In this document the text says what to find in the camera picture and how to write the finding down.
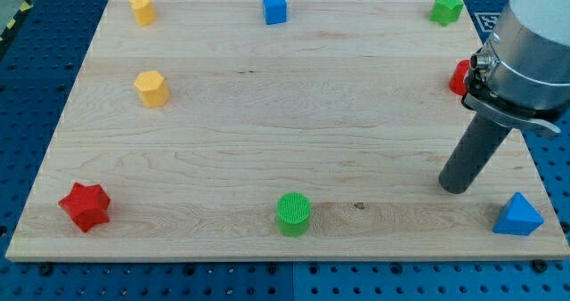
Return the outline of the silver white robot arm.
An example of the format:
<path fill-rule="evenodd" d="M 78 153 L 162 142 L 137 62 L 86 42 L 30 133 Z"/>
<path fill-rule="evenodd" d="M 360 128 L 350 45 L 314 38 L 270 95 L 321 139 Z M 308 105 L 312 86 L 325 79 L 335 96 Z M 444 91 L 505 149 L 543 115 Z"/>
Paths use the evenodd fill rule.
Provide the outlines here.
<path fill-rule="evenodd" d="M 553 139 L 569 106 L 569 0 L 508 0 L 472 55 L 465 107 Z"/>

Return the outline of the red block behind arm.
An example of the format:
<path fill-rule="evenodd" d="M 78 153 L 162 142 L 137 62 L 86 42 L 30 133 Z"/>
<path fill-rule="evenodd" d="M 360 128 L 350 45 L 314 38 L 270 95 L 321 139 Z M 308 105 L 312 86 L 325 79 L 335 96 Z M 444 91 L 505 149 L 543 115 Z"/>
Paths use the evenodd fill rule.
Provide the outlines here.
<path fill-rule="evenodd" d="M 470 69 L 470 60 L 462 60 L 458 62 L 448 84 L 449 89 L 453 93 L 459 96 L 463 96 L 467 93 L 467 87 L 464 83 L 464 80 L 468 74 L 469 69 Z"/>

